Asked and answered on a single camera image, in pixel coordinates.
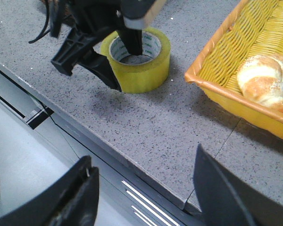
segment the yellow tape roll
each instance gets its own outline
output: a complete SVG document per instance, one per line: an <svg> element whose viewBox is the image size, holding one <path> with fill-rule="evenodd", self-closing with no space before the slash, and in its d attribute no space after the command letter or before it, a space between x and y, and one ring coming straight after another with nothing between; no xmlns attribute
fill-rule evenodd
<svg viewBox="0 0 283 226"><path fill-rule="evenodd" d="M129 56L117 32L104 39L101 54L105 55L126 93L144 93L159 87L169 75L171 44L159 30L147 28L142 32L143 55L152 59L143 64L128 65L120 61Z"/></svg>

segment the croissant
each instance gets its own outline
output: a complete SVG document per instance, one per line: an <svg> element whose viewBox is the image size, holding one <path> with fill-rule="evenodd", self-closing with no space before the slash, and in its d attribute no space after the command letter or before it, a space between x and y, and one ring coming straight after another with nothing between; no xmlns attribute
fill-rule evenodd
<svg viewBox="0 0 283 226"><path fill-rule="evenodd" d="M283 56L272 54L248 58L238 69L243 96L283 113Z"/></svg>

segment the tape roll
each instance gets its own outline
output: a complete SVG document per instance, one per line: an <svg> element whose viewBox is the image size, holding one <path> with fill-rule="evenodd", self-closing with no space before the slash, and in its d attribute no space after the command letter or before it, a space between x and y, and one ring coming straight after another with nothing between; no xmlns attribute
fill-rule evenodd
<svg viewBox="0 0 283 226"><path fill-rule="evenodd" d="M130 56L117 32L104 39L101 54L105 55L126 93L144 93L159 87L169 75L171 44L163 32L149 27L142 32L143 55L150 61L142 64L121 63Z"/></svg>

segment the wicker basket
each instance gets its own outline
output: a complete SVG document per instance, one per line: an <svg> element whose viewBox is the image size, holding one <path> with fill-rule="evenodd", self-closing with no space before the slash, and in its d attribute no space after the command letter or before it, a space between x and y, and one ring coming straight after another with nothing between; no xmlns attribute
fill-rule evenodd
<svg viewBox="0 0 283 226"><path fill-rule="evenodd" d="M256 54L283 54L283 0L241 0L185 74L227 111L283 139L283 113L243 97L237 69Z"/></svg>

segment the black cable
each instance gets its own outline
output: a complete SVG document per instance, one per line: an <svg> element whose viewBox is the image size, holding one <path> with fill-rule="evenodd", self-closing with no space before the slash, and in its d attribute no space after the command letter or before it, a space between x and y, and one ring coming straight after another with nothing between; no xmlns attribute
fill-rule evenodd
<svg viewBox="0 0 283 226"><path fill-rule="evenodd" d="M39 40L39 39L41 39L42 37L45 36L44 33L45 33L46 28L47 28L48 23L49 23L49 2L48 2L48 0L45 0L45 7L46 7L46 19L45 19L44 27L41 30L40 34L34 40L31 40L31 41L28 42L29 44L35 43L37 40Z"/></svg>

